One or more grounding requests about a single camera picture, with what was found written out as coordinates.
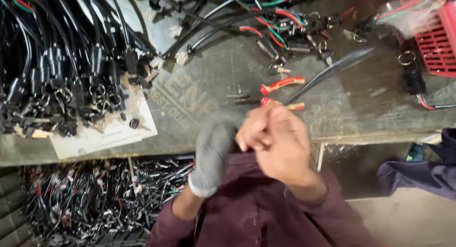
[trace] tangled cables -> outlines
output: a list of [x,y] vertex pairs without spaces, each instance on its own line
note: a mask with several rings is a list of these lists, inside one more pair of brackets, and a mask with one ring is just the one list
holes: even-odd
[[45,246],[89,245],[109,233],[148,232],[192,169],[192,156],[27,166],[27,219]]

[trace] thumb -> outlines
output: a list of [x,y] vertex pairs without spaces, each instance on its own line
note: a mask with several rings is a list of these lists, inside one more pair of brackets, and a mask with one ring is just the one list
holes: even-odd
[[272,110],[269,130],[272,137],[278,141],[293,141],[292,119],[293,114],[284,106]]

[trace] hand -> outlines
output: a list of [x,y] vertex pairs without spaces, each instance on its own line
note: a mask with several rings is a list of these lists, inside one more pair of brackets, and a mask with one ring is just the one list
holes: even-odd
[[222,183],[228,153],[244,118],[236,111],[209,116],[197,137],[195,171],[189,176],[191,191],[199,197],[213,195]]
[[264,174],[285,183],[297,198],[314,201],[326,193],[320,175],[309,167],[307,127],[284,106],[253,110],[236,139],[240,146],[253,147]]

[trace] maroon shirt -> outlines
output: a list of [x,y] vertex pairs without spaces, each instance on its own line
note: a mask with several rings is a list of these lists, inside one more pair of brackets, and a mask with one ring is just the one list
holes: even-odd
[[[330,247],[306,213],[338,247],[378,246],[362,219],[345,203],[335,176],[323,178],[327,195],[318,203],[304,203],[283,183],[264,175],[254,153],[231,155],[223,185],[205,202],[206,215],[196,246]],[[174,216],[172,202],[163,206],[147,247],[175,247],[193,235],[195,221]]]

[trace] pliers handle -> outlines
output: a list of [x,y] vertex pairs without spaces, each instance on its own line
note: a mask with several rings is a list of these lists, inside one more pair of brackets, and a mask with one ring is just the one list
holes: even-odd
[[277,81],[276,83],[273,83],[269,86],[265,86],[264,84],[261,84],[260,91],[261,91],[261,93],[263,93],[263,95],[267,95],[271,92],[274,92],[275,90],[280,89],[283,86],[287,86],[287,85],[290,85],[293,83],[304,84],[305,79],[303,77],[290,77],[290,78],[286,78],[286,79]]
[[[276,104],[279,104],[279,105],[282,104],[279,101],[271,99],[271,98],[263,98],[260,101],[261,106],[265,106],[266,104],[268,104],[270,102],[275,102]],[[302,110],[302,109],[304,109],[304,107],[305,107],[304,103],[290,104],[290,105],[286,106],[286,108],[288,110],[292,110],[292,111]]]
[[[278,89],[280,89],[281,87],[283,86],[287,86],[289,84],[304,84],[305,83],[305,79],[303,77],[290,77],[290,78],[286,78],[286,79],[283,79],[283,80],[280,80],[280,81],[277,81],[276,83],[273,83],[269,86],[265,86],[264,84],[261,84],[261,93],[263,95],[267,95],[271,92],[274,92]],[[266,104],[270,103],[270,102],[275,102],[276,104],[279,104],[281,105],[282,103],[280,103],[279,101],[276,101],[274,99],[271,99],[271,98],[263,98],[261,99],[260,103],[262,106],[265,106]],[[292,111],[296,111],[296,110],[301,110],[301,109],[304,109],[304,103],[298,103],[298,104],[290,104],[288,106],[286,106],[288,110],[292,110]]]

